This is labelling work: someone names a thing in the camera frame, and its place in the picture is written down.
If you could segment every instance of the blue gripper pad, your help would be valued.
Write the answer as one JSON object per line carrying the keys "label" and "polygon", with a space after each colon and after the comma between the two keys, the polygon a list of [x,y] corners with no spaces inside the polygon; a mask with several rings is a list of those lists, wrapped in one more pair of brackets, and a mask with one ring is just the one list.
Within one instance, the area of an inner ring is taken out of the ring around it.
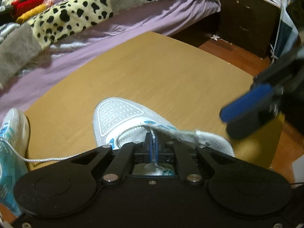
{"label": "blue gripper pad", "polygon": [[219,113],[219,117],[223,122],[229,122],[254,107],[255,104],[267,97],[271,91],[272,87],[270,84],[261,84],[223,107]]}

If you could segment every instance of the drawer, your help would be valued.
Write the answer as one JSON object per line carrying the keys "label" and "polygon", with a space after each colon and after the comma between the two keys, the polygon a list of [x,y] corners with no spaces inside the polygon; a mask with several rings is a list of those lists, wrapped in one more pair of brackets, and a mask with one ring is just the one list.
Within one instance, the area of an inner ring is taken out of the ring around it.
{"label": "drawer", "polygon": [[254,29],[245,29],[232,22],[221,22],[219,35],[222,39],[264,58],[269,48],[270,36]]}
{"label": "drawer", "polygon": [[244,29],[272,34],[280,9],[264,0],[221,0],[221,20],[230,20]]}

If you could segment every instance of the yellow cloth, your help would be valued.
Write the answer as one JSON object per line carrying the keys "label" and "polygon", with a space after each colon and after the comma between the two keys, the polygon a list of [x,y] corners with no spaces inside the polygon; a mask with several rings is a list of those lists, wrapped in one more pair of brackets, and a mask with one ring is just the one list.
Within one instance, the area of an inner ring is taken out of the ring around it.
{"label": "yellow cloth", "polygon": [[17,23],[19,24],[23,24],[24,22],[26,22],[28,19],[32,18],[33,16],[45,11],[47,9],[47,6],[45,4],[41,4],[27,12],[25,12],[24,14],[22,14],[21,16],[19,16],[17,18]]}

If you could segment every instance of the shoe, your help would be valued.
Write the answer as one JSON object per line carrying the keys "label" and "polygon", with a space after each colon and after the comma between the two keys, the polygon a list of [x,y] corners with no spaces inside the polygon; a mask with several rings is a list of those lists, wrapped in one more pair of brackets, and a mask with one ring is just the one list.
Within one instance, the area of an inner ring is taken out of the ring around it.
{"label": "shoe", "polygon": [[[224,138],[201,131],[180,131],[149,108],[122,98],[102,101],[95,109],[93,127],[97,146],[108,144],[113,150],[128,142],[142,142],[147,132],[157,130],[192,147],[201,144],[234,157],[231,145]],[[141,175],[173,174],[172,167],[161,164],[147,164],[143,168],[136,165],[135,169]]]}
{"label": "shoe", "polygon": [[21,212],[14,199],[13,188],[28,170],[25,162],[5,141],[21,156],[25,156],[29,142],[29,123],[25,114],[16,108],[8,111],[0,127],[0,203],[19,216]]}

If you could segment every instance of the mattress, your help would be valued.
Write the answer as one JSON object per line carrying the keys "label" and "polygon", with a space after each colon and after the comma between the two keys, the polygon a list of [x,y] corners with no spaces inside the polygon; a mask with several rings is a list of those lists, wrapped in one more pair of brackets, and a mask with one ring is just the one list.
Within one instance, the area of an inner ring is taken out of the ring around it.
{"label": "mattress", "polygon": [[147,31],[170,36],[219,11],[220,5],[211,0],[160,0],[134,8],[132,13],[124,11],[54,44],[32,63],[39,64],[37,68],[13,78],[0,91],[0,121],[12,107],[27,110],[67,75],[116,45]]}

